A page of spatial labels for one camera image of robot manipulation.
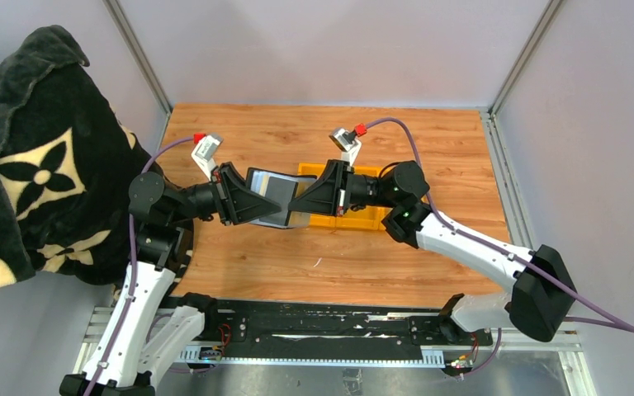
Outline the black leather card holder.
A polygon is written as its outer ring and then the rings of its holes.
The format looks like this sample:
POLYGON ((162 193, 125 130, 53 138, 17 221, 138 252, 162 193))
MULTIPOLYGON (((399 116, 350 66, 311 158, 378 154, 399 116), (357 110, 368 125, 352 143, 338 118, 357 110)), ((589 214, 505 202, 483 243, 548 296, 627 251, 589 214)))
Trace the black leather card holder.
POLYGON ((308 227, 310 214, 288 210, 288 205, 314 184, 317 178, 315 175, 290 175, 250 167, 246 178, 250 190, 281 206, 280 212, 255 219, 251 224, 275 229, 308 227))

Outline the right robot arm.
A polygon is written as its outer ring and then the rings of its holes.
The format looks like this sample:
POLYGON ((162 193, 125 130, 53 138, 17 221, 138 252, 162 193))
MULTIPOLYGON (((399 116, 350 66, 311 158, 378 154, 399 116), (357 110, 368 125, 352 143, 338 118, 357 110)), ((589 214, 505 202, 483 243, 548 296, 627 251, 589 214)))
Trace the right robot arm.
POLYGON ((449 257, 502 288, 487 295, 452 296, 442 308, 438 332, 459 344, 484 328, 514 327, 538 342, 550 342, 575 302, 575 286, 560 253, 541 245, 532 250, 470 229, 423 201, 429 191, 415 161, 397 163, 372 177, 356 174, 345 161, 330 160, 291 211, 342 216, 348 210, 385 207, 381 221, 397 243, 449 257))

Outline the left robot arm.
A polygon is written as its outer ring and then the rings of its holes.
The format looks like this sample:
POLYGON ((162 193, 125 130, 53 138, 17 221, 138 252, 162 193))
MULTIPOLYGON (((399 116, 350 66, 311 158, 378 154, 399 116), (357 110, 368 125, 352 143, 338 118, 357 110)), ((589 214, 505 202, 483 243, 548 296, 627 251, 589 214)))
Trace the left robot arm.
POLYGON ((186 220, 245 224, 281 211, 252 191, 232 163, 211 171, 207 183, 175 187, 156 172, 130 184, 130 264, 120 298, 104 333, 81 373, 66 375, 62 395, 154 395, 159 382, 193 338, 213 339, 220 330, 215 299, 190 293, 150 337, 159 305, 191 247, 186 220))

